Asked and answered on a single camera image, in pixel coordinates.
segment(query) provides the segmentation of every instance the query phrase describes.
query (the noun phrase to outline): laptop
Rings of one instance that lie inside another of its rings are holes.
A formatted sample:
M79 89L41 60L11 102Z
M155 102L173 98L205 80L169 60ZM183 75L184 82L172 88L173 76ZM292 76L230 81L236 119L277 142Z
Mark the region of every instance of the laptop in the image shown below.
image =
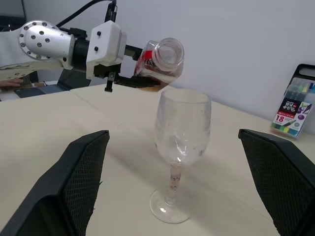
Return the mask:
M48 85L36 88L24 88L14 91L20 98L33 97L43 94L69 91L71 89L88 87L90 80L86 78L86 73L75 70L63 70L56 85Z

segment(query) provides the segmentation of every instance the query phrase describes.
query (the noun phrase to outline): white wall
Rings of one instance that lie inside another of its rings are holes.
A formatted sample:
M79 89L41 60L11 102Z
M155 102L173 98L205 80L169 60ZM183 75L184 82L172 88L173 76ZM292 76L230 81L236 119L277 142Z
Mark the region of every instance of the white wall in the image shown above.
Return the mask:
M28 20L57 24L88 0L25 0ZM65 25L88 32L104 20L108 2ZM313 0L117 0L117 23L129 45L179 39L185 48L180 87L272 119L300 63L315 63ZM124 60L123 75L134 62ZM40 76L49 76L45 72Z

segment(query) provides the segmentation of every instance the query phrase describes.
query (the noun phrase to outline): black cable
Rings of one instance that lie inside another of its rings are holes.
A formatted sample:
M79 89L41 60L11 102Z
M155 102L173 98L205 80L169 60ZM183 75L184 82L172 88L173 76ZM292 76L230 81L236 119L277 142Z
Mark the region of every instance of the black cable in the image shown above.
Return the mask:
M106 1L106 0L92 0L91 2L87 3L83 7L81 7L79 10L74 12L71 16L65 18L63 21L60 23L56 24L57 27L63 26L64 24L68 23L71 21L73 18L77 17L80 15L82 12L84 12L86 9L88 9L90 6L93 6L94 4L100 2L100 1ZM114 5L116 5L116 0L111 0Z
M27 21L26 11L25 11L25 6L24 6L24 0L21 0L21 1L22 1L22 8L23 8L23 13L24 13L24 18L25 18L25 21Z
M66 29L66 28L59 27L59 29L60 29L61 31L64 31L64 32L67 32L67 33L70 32L70 30L68 30L68 29Z

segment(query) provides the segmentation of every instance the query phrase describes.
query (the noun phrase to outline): glass stem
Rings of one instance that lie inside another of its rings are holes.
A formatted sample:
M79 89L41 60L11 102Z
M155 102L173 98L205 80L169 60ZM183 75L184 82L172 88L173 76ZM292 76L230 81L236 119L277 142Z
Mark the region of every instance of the glass stem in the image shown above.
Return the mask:
M181 179L182 166L171 165L171 178L169 180L169 190L165 201L168 204L176 203L176 192L179 186L179 180Z

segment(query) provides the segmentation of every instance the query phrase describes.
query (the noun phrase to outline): glass base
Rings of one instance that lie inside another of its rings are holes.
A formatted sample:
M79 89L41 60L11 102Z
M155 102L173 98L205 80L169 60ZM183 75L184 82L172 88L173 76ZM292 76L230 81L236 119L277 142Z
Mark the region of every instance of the glass base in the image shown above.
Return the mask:
M189 219L191 213L182 204L168 204L165 201L166 191L156 190L150 198L150 208L155 217L168 224L179 224Z

